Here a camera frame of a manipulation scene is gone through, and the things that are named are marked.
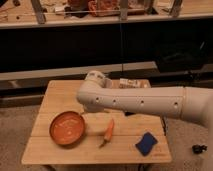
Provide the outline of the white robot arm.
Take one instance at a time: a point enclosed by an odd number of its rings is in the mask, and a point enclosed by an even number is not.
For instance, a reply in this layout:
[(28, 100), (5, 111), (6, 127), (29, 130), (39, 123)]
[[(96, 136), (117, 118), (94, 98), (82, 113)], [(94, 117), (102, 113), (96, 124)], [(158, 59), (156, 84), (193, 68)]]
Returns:
[(76, 99), (89, 112), (104, 108), (180, 119), (208, 129), (201, 171), (213, 171), (213, 89), (197, 87), (108, 88), (102, 72), (90, 71)]

